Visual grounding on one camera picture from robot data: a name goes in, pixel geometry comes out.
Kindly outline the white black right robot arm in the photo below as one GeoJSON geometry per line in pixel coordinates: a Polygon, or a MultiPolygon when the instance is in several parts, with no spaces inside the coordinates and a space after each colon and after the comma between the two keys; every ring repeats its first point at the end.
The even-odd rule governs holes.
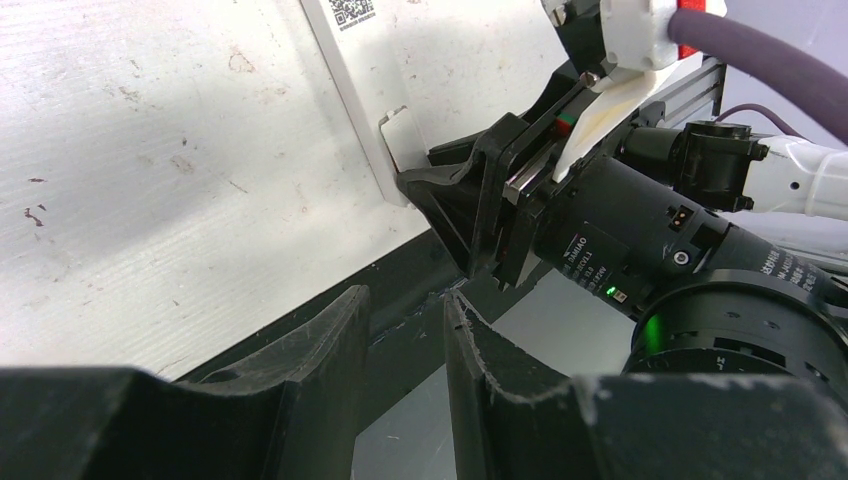
{"type": "Polygon", "coordinates": [[[521,285],[539,265],[633,321],[625,371],[785,374],[847,395],[846,284],[678,192],[676,161],[728,181],[765,150],[739,126],[652,126],[637,111],[562,181],[594,93],[556,74],[522,115],[398,176],[467,277],[521,285]]]}

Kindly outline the white remote battery cover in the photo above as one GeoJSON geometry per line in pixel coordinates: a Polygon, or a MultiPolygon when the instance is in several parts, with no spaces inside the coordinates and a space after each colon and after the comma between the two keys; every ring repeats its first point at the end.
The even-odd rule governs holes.
{"type": "Polygon", "coordinates": [[[397,173],[429,166],[426,143],[416,117],[407,105],[387,112],[379,121],[378,128],[397,173]]]}

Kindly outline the white remote control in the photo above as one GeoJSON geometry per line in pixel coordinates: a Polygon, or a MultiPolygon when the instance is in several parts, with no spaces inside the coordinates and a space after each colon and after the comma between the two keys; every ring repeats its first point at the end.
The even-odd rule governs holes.
{"type": "Polygon", "coordinates": [[[384,199],[409,206],[378,128],[387,112],[402,105],[412,111],[385,13],[375,1],[301,5],[384,199]]]}

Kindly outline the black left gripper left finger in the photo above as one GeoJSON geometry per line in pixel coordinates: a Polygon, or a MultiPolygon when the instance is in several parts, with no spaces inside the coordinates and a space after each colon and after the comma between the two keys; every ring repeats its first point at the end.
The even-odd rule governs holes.
{"type": "Polygon", "coordinates": [[[5,479],[346,479],[370,292],[198,382],[128,367],[1,372],[5,479]]]}

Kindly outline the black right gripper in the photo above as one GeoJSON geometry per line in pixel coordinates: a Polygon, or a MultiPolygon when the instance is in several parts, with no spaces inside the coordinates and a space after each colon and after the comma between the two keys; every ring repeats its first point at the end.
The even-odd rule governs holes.
{"type": "Polygon", "coordinates": [[[593,98],[576,69],[556,69],[522,114],[507,113],[481,132],[433,147],[428,167],[397,175],[400,192],[424,215],[465,277],[474,277],[487,263],[504,291],[521,286],[540,263],[533,243],[556,189],[553,164],[593,98]],[[486,254],[481,251],[485,197],[486,254]]]}

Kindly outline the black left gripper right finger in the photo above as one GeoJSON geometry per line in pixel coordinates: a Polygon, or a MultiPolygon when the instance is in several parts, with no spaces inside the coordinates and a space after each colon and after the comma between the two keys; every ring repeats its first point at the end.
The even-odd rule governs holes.
{"type": "Polygon", "coordinates": [[[847,417],[784,375],[582,375],[444,302],[461,479],[843,479],[847,417]]]}

